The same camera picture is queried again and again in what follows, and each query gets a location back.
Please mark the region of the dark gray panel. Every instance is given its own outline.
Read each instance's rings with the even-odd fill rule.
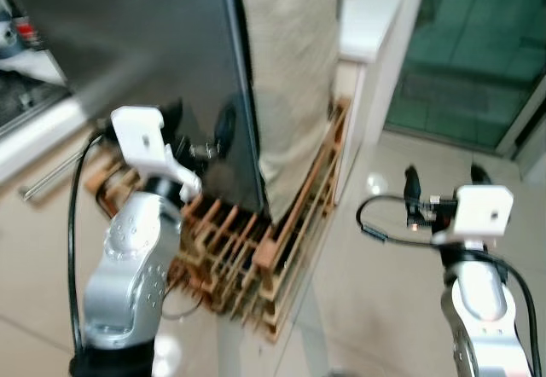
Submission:
[[[257,135],[234,0],[17,0],[43,34],[90,115],[182,97],[181,131],[212,139],[235,105],[234,145],[205,177],[206,191],[263,207]]]

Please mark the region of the black cable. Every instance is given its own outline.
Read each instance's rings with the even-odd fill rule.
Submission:
[[[371,198],[368,198],[366,201],[360,205],[357,209],[357,222],[360,226],[362,232],[364,234],[369,235],[373,238],[375,238],[378,241],[381,241],[383,243],[390,242],[394,243],[396,245],[404,246],[404,247],[427,247],[430,249],[435,250],[445,250],[450,248],[457,248],[459,250],[459,246],[456,244],[452,245],[436,245],[429,241],[407,241],[405,239],[400,239],[396,237],[392,237],[389,234],[376,229],[367,223],[365,223],[362,220],[362,212],[366,206],[368,206],[371,202],[377,201],[377,200],[397,200],[401,202],[412,202],[419,206],[428,206],[430,204],[422,203],[419,200],[409,200],[405,199],[402,196],[398,195],[389,195],[389,194],[383,194],[383,195],[377,195],[373,196]],[[542,377],[542,366],[540,363],[540,353],[538,351],[538,336],[537,336],[537,312],[535,310],[535,303],[532,298],[531,290],[527,286],[527,283],[523,276],[520,274],[520,272],[517,271],[517,269],[506,262],[505,260],[498,258],[494,255],[489,254],[486,251],[480,251],[475,249],[466,249],[465,252],[473,254],[475,257],[486,261],[488,263],[502,266],[504,269],[506,269],[508,272],[510,272],[514,277],[515,280],[520,285],[521,291],[523,292],[524,299],[526,301],[527,306],[527,315],[529,320],[529,340],[531,341],[531,360],[532,360],[532,370],[531,375],[533,377]]]
[[[165,293],[165,297],[163,298],[163,302],[167,299],[167,296],[171,294],[171,292],[175,289],[175,287],[170,288],[167,293]],[[161,317],[163,317],[166,320],[172,320],[172,321],[180,321],[182,319],[185,319],[186,317],[189,317],[192,315],[199,307],[201,306],[201,303],[203,303],[203,295],[201,295],[200,299],[197,301],[197,303],[191,308],[186,311],[183,311],[182,313],[177,313],[176,315],[172,315],[170,313],[165,313],[163,311],[163,308],[161,308]]]
[[[107,180],[105,180],[99,189],[95,193],[95,203],[101,208],[102,212],[107,216],[107,218],[112,219],[112,215],[110,214],[110,211],[102,204],[101,202],[101,196],[104,193],[106,189],[106,183]]]
[[[514,324],[514,331],[515,331],[515,337],[518,339],[518,341],[520,342],[520,345],[521,345],[520,333],[518,332],[518,325],[517,324]],[[526,359],[526,360],[527,360],[527,367],[530,370],[532,370],[532,366],[529,363],[529,359]]]
[[[74,350],[76,356],[83,352],[82,335],[79,328],[79,312],[78,312],[78,292],[76,290],[76,259],[75,259],[75,238],[76,238],[76,200],[78,199],[79,179],[84,168],[85,155],[95,143],[95,140],[102,134],[99,132],[93,133],[88,142],[82,149],[81,156],[76,166],[72,180],[72,189],[70,193],[70,204],[68,206],[68,303],[70,305],[70,320],[72,325],[72,335]]]

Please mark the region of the robotic arm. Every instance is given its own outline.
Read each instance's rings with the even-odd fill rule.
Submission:
[[[541,377],[531,293],[515,268],[487,252],[504,235],[513,195],[503,186],[492,185],[485,171],[473,165],[473,185],[460,187],[453,200],[431,197],[430,202],[420,202],[421,185],[415,167],[409,167],[405,175],[404,197],[377,195],[364,201],[357,211],[357,222],[364,234],[379,241],[440,252],[445,267],[441,305],[453,334],[458,375]],[[414,231],[432,228],[432,242],[394,238],[363,222],[362,211],[373,200],[404,202],[408,227]],[[515,330],[516,307],[506,286],[508,272],[515,276],[526,297],[532,369]]]
[[[181,115],[180,111],[170,119]],[[85,290],[84,344],[78,347],[75,338],[73,377],[152,375],[166,272],[179,248],[183,225],[180,208],[201,192],[201,180],[192,170],[226,155],[235,112],[229,108],[222,112],[215,143],[206,150],[190,145],[185,137],[177,140],[175,125],[162,134],[165,122],[157,108],[121,107],[112,113],[125,161],[146,183],[107,230],[102,259]],[[172,147],[164,143],[164,136]]]

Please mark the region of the red object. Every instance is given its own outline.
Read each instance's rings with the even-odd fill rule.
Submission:
[[[17,23],[15,26],[17,27],[17,32],[19,32],[23,38],[31,38],[36,32],[34,27],[28,23]]]

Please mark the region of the white mount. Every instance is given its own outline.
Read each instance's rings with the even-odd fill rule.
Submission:
[[[457,190],[457,212],[446,231],[433,243],[461,240],[494,243],[504,235],[514,196],[502,185],[465,185]]]
[[[169,177],[182,184],[180,199],[192,200],[201,192],[201,180],[172,156],[171,145],[163,142],[163,116],[153,107],[120,107],[112,112],[112,124],[125,162],[136,168],[142,179]]]

